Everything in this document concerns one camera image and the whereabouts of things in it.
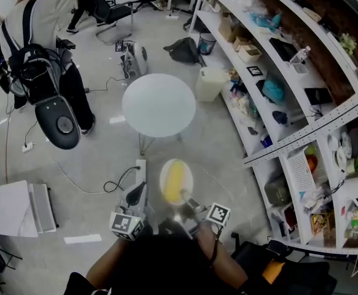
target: white plate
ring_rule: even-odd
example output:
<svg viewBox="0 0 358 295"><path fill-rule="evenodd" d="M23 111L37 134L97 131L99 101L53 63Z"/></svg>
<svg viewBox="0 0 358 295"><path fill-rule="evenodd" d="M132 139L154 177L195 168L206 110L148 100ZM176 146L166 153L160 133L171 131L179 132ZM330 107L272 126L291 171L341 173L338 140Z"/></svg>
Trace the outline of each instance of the white plate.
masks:
<svg viewBox="0 0 358 295"><path fill-rule="evenodd" d="M179 160L179 159L171 159L169 161L167 161L164 166L161 169L161 173L160 173L160 190L162 193L162 196L164 195L164 188L165 188L165 181L166 181L166 177L168 175L169 169L172 165L172 163L175 160ZM189 168L189 166L183 162L182 160L180 160L183 164L184 164L184 181L183 181L183 189L186 190L189 194L192 194L193 191L193 178L192 178L192 173L191 170ZM172 205L183 205L185 203L184 200L181 200L180 202L177 203L172 203L172 202L168 202L169 204Z"/></svg>

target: concrete floor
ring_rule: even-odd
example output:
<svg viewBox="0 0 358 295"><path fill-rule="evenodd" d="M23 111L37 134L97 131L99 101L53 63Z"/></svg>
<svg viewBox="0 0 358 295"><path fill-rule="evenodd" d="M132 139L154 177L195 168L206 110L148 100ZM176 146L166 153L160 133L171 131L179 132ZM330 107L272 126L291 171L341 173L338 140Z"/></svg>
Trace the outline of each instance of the concrete floor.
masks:
<svg viewBox="0 0 358 295"><path fill-rule="evenodd" d="M163 47L186 37L182 24L188 16L180 14L178 21L166 20L168 13L141 9L134 16L135 31L130 38L147 49L150 73L167 73L183 80L193 90L199 65L185 65L172 61ZM118 28L129 25L129 18L119 21ZM95 38L100 28L95 19L87 18L78 25L79 33L70 36L60 32L77 45L74 61L79 65L84 86L90 89L105 88L111 77L123 77L118 65L120 53L114 46L105 46ZM116 29L105 33L113 38ZM115 242L108 228L110 212L119 199L119 191L111 194L88 195L75 188L59 171L55 159L68 176L87 191L101 192L108 180L117 181L120 175L139 158L138 134L126 123L110 124L109 119L122 115L121 100L126 86L124 81L110 80L108 92L88 94L91 109L96 114L94 132L82 137L71 151L62 151L46 141L37 125L28 135L36 143L31 152L22 154L25 134L36 121L34 108L28 105L14 111L10 117L7 174L8 182L27 179L30 183L46 183L52 188L52 205L60 228L56 233L42 234L39 238L7 237L9 249L23 257L15 263L16 270L7 269L3 279L6 293L62 294L73 271L86 274L90 266ZM0 121L7 118L6 94L0 88ZM6 182L7 122L0 125L0 184ZM194 196L204 205L219 202L232 209L228 228L222 241L232 251L232 230L243 238L264 243L269 235L268 221L257 182L251 170L240 170L243 145L222 99L213 103L197 103L192 123L182 132L182 142L175 138L156 140L147 158L149 199L158 213L165 217L166 204L160 195L158 177L162 165L178 158L188 163L194 177ZM134 182L130 175L124 182ZM100 234L101 242L65 244L63 237Z"/></svg>

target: black pants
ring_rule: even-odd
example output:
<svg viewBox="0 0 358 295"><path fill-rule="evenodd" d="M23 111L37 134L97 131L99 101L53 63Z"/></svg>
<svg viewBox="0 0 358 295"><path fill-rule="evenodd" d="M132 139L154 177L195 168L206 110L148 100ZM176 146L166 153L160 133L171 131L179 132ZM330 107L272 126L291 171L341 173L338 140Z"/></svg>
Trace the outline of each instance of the black pants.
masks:
<svg viewBox="0 0 358 295"><path fill-rule="evenodd" d="M93 113L88 105L82 77L74 64L60 78L60 93L68 100L82 130L93 125Z"/></svg>
<svg viewBox="0 0 358 295"><path fill-rule="evenodd" d="M93 0L78 0L78 9L75 11L74 16L72 17L72 20L70 24L68 25L69 30L74 30L76 24L80 20L82 14L87 10L89 12L92 12L92 8L94 7Z"/></svg>

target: water bottle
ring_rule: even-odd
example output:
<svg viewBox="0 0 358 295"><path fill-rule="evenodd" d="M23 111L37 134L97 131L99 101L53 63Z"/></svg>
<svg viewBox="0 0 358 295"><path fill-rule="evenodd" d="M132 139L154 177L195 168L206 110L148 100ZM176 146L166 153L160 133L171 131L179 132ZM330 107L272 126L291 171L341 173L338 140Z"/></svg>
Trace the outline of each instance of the water bottle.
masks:
<svg viewBox="0 0 358 295"><path fill-rule="evenodd" d="M309 46L307 46L306 48L300 49L296 53L296 55L294 55L292 57L292 59L289 61L289 63L290 64L302 63L303 61L305 61L307 59L310 50L311 50L311 48Z"/></svg>

